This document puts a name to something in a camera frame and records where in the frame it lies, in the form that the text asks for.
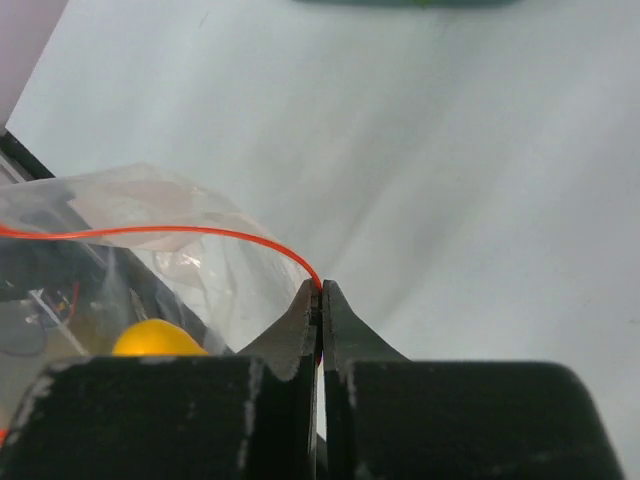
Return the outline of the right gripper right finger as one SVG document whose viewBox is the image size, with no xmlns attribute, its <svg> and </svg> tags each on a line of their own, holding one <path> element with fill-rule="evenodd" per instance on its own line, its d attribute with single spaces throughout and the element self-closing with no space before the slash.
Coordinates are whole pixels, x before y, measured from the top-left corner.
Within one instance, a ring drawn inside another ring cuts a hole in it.
<svg viewBox="0 0 640 480">
<path fill-rule="evenodd" d="M 322 289 L 332 479 L 620 479 L 596 405 L 569 368 L 418 361 Z"/>
</svg>

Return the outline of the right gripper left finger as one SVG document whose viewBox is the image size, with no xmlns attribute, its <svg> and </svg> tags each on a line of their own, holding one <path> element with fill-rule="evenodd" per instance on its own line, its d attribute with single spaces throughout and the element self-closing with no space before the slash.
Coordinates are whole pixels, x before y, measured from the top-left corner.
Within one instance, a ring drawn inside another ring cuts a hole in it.
<svg viewBox="0 0 640 480">
<path fill-rule="evenodd" d="M 312 479 L 320 294 L 235 355 L 47 366 L 1 449 L 5 479 Z"/>
</svg>

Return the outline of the orange yellow toy mango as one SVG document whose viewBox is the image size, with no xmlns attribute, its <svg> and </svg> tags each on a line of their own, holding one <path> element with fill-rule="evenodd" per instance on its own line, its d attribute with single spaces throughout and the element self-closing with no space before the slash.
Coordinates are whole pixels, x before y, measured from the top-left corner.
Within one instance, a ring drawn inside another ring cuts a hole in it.
<svg viewBox="0 0 640 480">
<path fill-rule="evenodd" d="M 184 329 L 162 319 L 148 319 L 128 327 L 111 353 L 117 356 L 207 355 Z"/>
</svg>

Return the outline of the clear zip top bag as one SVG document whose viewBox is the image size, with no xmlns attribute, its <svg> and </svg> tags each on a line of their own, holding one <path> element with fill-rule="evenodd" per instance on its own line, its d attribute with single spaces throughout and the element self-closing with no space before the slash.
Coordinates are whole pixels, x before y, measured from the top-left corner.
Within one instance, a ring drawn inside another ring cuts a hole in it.
<svg viewBox="0 0 640 480">
<path fill-rule="evenodd" d="M 1 350 L 109 351 L 151 319 L 212 354 L 268 328 L 318 274 L 224 195 L 147 165 L 1 190 Z"/>
</svg>

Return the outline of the teal plastic fruit tray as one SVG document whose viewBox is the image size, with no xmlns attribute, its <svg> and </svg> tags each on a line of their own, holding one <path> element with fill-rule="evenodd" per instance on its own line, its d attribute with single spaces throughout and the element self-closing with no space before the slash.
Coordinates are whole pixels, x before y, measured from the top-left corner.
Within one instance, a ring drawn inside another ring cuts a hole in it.
<svg viewBox="0 0 640 480">
<path fill-rule="evenodd" d="M 511 5 L 516 3 L 516 0 L 299 0 L 299 3 L 380 9 L 485 9 Z"/>
</svg>

